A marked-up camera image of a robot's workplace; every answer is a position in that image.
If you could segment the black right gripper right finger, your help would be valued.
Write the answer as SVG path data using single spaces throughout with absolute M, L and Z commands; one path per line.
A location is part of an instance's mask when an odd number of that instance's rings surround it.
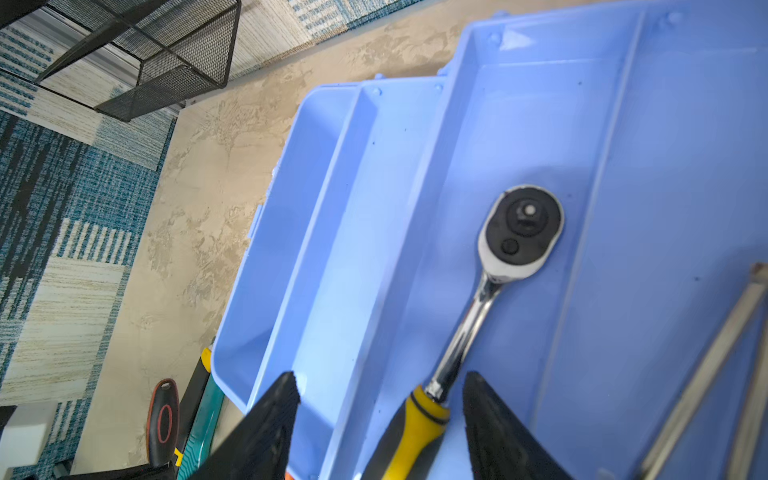
M 463 413 L 474 478 L 571 479 L 477 371 L 466 375 Z

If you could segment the teal utility knife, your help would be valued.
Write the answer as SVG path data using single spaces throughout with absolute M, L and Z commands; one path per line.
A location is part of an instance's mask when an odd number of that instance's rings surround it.
M 179 461 L 179 480 L 190 479 L 209 457 L 223 400 L 224 393 L 210 377 Z

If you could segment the white and blue toolbox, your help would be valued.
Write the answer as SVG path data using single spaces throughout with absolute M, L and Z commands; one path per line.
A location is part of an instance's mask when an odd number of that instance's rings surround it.
M 322 85 L 212 356 L 300 395 L 297 479 L 767 475 L 767 5 L 469 25 L 435 76 Z

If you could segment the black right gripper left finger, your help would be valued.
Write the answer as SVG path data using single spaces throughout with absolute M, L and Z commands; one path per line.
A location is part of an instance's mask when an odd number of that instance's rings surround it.
M 192 477 L 284 478 L 299 404 L 295 375 L 287 371 L 275 380 Z

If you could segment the black yellow utility knife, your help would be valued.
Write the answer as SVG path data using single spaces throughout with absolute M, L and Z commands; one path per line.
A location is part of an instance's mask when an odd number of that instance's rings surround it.
M 191 437 L 192 427 L 210 378 L 211 356 L 211 348 L 204 348 L 180 401 L 179 434 L 173 460 L 176 472 L 182 465 L 184 451 Z

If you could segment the yellow black handle ratchet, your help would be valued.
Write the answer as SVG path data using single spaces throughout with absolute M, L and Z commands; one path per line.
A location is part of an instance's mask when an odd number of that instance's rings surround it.
M 428 381 L 398 408 L 362 472 L 364 479 L 425 479 L 450 422 L 449 394 L 502 288 L 545 264 L 562 233 L 563 207 L 543 187 L 504 191 L 477 241 L 481 274 L 469 303 Z

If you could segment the red black handle ratchet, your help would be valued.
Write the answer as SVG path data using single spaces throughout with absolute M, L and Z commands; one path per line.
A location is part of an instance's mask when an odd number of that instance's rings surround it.
M 179 395 L 170 378 L 155 386 L 150 400 L 146 424 L 147 458 L 152 467 L 171 462 L 178 439 Z

